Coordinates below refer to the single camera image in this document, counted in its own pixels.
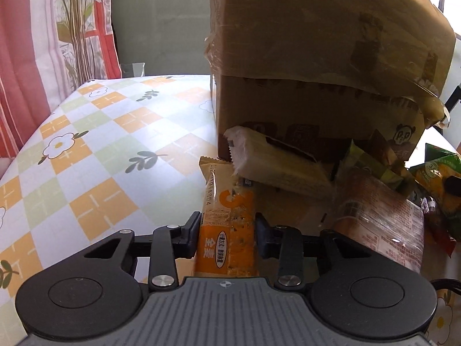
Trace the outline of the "green pineapple cake packet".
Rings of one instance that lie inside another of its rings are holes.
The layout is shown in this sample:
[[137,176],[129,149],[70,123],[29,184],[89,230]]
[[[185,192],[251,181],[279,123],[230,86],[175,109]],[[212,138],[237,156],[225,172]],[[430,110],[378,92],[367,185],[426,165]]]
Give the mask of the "green pineapple cake packet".
[[416,188],[414,176],[387,142],[352,141],[339,165],[337,180],[345,179],[353,168],[366,171],[401,195],[408,196]]

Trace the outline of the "clear bread pastry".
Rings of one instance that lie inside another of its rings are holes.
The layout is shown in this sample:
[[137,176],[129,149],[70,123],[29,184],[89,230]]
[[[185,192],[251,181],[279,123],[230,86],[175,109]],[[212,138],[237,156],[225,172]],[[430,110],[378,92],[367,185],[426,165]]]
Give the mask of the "clear bread pastry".
[[414,272],[421,270],[422,209],[363,169],[339,170],[333,206],[324,227]]

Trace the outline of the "red printed wall curtain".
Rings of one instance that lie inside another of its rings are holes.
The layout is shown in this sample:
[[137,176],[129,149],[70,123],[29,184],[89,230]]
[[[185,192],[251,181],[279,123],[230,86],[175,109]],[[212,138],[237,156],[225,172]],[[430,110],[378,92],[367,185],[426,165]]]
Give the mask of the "red printed wall curtain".
[[1,157],[81,85],[121,75],[111,0],[1,0]]

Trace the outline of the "orange snack bar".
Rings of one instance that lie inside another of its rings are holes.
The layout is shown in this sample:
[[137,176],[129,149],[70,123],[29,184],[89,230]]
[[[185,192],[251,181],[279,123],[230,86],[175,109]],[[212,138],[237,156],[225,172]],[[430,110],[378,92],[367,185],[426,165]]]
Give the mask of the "orange snack bar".
[[202,156],[205,198],[194,258],[198,277],[254,277],[255,190],[231,163]]

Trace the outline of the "cardboard box with plastic liner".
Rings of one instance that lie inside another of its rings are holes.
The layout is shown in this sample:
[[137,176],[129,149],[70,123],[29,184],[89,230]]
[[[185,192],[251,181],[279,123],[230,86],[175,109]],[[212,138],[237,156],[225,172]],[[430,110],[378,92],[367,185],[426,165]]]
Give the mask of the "cardboard box with plastic liner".
[[380,133],[408,160],[440,100],[456,35],[430,0],[209,0],[218,154],[247,127],[332,162]]

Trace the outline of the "white cracker pack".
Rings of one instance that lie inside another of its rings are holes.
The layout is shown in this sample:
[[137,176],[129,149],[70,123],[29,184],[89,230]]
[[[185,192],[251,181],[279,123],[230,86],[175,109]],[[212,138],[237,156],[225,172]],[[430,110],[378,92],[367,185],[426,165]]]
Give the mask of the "white cracker pack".
[[312,198],[327,199],[333,185],[313,156],[247,127],[225,131],[237,175]]

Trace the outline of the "green snack bag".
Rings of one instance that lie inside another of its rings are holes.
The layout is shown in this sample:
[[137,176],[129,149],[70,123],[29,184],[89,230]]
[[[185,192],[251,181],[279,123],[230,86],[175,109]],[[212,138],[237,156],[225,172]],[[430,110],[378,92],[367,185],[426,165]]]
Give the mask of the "green snack bag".
[[460,241],[460,154],[425,144],[425,161],[409,171],[436,200],[450,235]]

